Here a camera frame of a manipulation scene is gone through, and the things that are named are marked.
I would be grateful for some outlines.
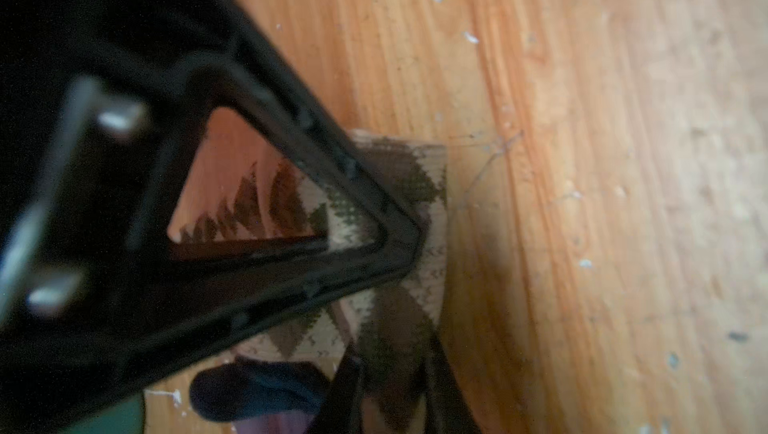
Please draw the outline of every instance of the wooden floor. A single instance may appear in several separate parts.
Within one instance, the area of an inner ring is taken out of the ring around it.
[[[768,0],[239,2],[343,126],[450,146],[484,432],[768,432]]]

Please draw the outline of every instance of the triangular opening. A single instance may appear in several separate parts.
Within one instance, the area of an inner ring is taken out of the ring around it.
[[[372,242],[376,223],[320,184],[235,110],[216,108],[168,224],[168,238],[184,247],[176,251],[186,253],[180,256],[185,259],[236,254],[209,249],[214,243],[254,249],[260,245],[241,241],[281,240],[277,244],[286,247],[311,242],[313,251],[319,245],[338,251]]]

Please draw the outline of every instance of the teal object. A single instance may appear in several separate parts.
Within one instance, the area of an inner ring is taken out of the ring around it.
[[[141,434],[144,432],[144,396],[137,394],[82,420],[59,434]]]

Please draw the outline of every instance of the patterned fabric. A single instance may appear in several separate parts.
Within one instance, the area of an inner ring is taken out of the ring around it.
[[[426,243],[416,269],[399,283],[344,297],[274,326],[232,351],[258,360],[325,360],[337,365],[346,345],[356,342],[366,366],[367,391],[379,401],[388,424],[405,429],[421,395],[412,392],[412,386],[442,308],[446,148],[362,131],[350,134],[371,164],[426,221]],[[222,199],[216,213],[200,214],[194,224],[180,229],[180,238],[193,242],[264,237],[266,232],[324,232],[331,250],[374,240],[375,223],[338,192],[318,186],[284,159],[272,166],[265,175],[264,167],[255,161],[232,202]]]

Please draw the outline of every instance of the dark blue fabric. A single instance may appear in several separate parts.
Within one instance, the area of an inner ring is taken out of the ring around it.
[[[201,417],[232,422],[276,412],[317,414],[330,382],[310,362],[261,362],[241,357],[200,371],[190,384],[190,403]]]

